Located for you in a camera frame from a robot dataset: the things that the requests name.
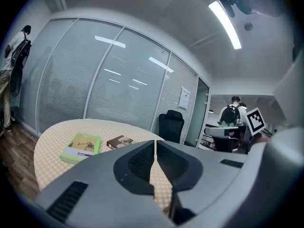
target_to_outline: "desk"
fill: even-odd
[[[76,133],[101,136],[100,153],[111,151],[112,149],[106,146],[106,142],[119,135],[128,136],[137,142],[163,140],[161,137],[139,127],[112,121],[78,119],[55,124],[41,135],[34,151],[35,175],[40,190],[73,167],[72,164],[61,161],[59,155]],[[154,186],[155,202],[161,208],[164,208],[171,201],[172,186],[157,162],[156,142],[154,149],[154,164],[151,168],[150,184]]]

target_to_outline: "round table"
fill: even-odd
[[[55,124],[41,135],[34,151],[35,175],[40,190],[74,166],[61,161],[59,155],[76,133],[101,136],[102,144],[99,153],[112,150],[106,146],[106,142],[119,135],[125,135],[137,142],[163,140],[139,127],[112,121],[77,119]],[[150,184],[154,186],[155,202],[161,208],[165,208],[170,204],[172,186],[157,162],[156,142],[154,149]]]

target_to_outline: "chair headrest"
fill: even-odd
[[[181,121],[182,120],[182,114],[180,112],[174,111],[174,110],[168,110],[166,118]]]

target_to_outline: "black backpack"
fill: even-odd
[[[28,40],[24,34],[24,40],[20,42],[17,48],[11,55],[11,63],[12,67],[19,67],[23,69],[28,57],[29,57],[29,50],[32,45],[30,44],[30,40]]]
[[[218,124],[222,124],[222,122],[225,122],[228,126],[233,123],[234,125],[237,124],[237,119],[241,119],[240,113],[239,113],[239,105],[235,107],[234,105],[227,105],[226,109],[224,110],[220,121]]]

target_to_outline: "khaki pants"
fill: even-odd
[[[4,70],[0,72],[0,99],[3,96],[4,104],[4,127],[10,125],[10,92],[9,79],[11,70]]]

